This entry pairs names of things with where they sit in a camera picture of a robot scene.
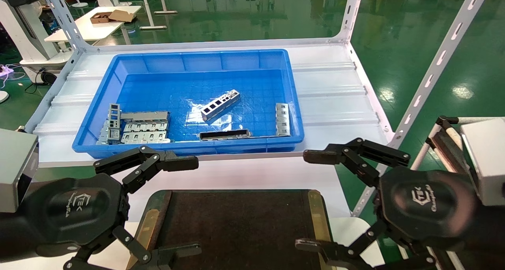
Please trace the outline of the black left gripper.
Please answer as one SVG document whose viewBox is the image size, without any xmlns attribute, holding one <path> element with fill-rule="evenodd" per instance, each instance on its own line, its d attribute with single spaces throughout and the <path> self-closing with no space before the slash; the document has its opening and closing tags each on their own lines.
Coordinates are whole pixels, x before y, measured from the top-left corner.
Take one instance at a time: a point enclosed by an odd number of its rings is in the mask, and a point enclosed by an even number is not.
<svg viewBox="0 0 505 270">
<path fill-rule="evenodd" d="M 171 150 L 143 145 L 98 160 L 94 163 L 98 175 L 92 178 L 43 182 L 24 199 L 30 245 L 42 257 L 79 249 L 65 263 L 64 270 L 107 270 L 88 263 L 88 259 L 117 239 L 137 258 L 132 270 L 171 270 L 177 257 L 199 255 L 201 245 L 146 250 L 123 227 L 128 219 L 128 194 L 138 191 L 160 171 L 191 171 L 198 167 L 195 156 L 177 156 Z M 130 168 L 134 170 L 123 178 L 122 185 L 110 177 Z"/>
</svg>

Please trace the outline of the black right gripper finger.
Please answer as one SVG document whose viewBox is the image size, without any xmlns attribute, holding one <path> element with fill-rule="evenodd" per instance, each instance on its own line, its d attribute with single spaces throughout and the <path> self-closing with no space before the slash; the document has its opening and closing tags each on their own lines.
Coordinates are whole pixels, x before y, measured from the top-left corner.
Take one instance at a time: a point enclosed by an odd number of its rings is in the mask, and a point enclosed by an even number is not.
<svg viewBox="0 0 505 270">
<path fill-rule="evenodd" d="M 411 156 L 379 143 L 356 138 L 346 144 L 328 144 L 324 150 L 305 150 L 303 159 L 310 164 L 342 164 L 368 187 L 377 187 L 379 172 L 366 159 L 396 167 L 408 166 Z"/>
</svg>

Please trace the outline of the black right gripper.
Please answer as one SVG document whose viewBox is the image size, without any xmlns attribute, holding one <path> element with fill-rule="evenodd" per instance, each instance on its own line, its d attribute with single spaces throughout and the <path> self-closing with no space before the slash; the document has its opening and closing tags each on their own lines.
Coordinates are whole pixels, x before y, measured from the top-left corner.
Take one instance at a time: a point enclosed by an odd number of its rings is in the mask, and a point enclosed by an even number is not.
<svg viewBox="0 0 505 270">
<path fill-rule="evenodd" d="M 377 266 L 366 263 L 361 254 L 382 234 L 402 246 L 465 246 L 480 199 L 463 175 L 397 166 L 377 179 L 377 188 L 381 220 L 350 246 L 302 238 L 296 239 L 296 249 L 318 253 L 326 265 L 348 270 L 429 270 L 435 266 L 429 253 Z"/>
</svg>

